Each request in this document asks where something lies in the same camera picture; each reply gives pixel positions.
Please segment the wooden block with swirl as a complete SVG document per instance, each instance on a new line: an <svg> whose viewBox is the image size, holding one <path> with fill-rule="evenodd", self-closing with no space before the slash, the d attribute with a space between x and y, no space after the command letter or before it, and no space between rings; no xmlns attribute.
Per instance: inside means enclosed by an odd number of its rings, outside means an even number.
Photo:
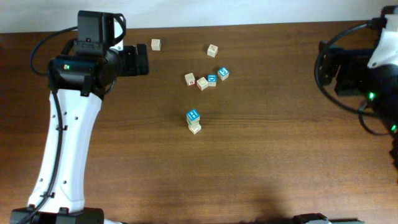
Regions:
<svg viewBox="0 0 398 224"><path fill-rule="evenodd" d="M200 124L189 125L188 128L193 134L196 134L201 130L201 125Z"/></svg>

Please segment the wooden block cluster bottom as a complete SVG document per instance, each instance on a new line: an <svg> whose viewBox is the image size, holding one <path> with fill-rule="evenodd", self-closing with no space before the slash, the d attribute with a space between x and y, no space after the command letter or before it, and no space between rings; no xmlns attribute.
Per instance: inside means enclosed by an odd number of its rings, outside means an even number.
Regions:
<svg viewBox="0 0 398 224"><path fill-rule="evenodd" d="M187 118L189 118L192 121L197 121L200 120L200 114L196 109L192 109L186 114Z"/></svg>

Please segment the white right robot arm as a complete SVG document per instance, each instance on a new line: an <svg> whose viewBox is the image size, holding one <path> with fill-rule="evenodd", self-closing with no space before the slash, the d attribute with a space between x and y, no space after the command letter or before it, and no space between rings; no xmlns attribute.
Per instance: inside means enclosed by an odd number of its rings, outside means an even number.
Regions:
<svg viewBox="0 0 398 224"><path fill-rule="evenodd" d="M360 29L377 31L371 49L346 50L335 42ZM392 136L389 154L397 165L397 6L385 6L379 17L350 27L329 41L318 45L314 79L320 92L334 105L356 114L361 126L372 135L377 133L364 123L364 117L379 119ZM335 82L338 96L361 95L364 100L352 108L329 94L325 86Z"/></svg>

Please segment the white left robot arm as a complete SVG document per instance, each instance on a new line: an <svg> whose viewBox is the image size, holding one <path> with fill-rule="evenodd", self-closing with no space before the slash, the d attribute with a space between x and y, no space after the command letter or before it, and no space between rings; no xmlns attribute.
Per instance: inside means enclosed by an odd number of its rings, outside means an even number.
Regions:
<svg viewBox="0 0 398 224"><path fill-rule="evenodd" d="M44 156L27 206L11 212L11 223L106 223L102 209L85 206L91 133L118 77L147 75L149 59L145 44L123 44L122 14L80 11L75 30L45 72L51 92Z"/></svg>

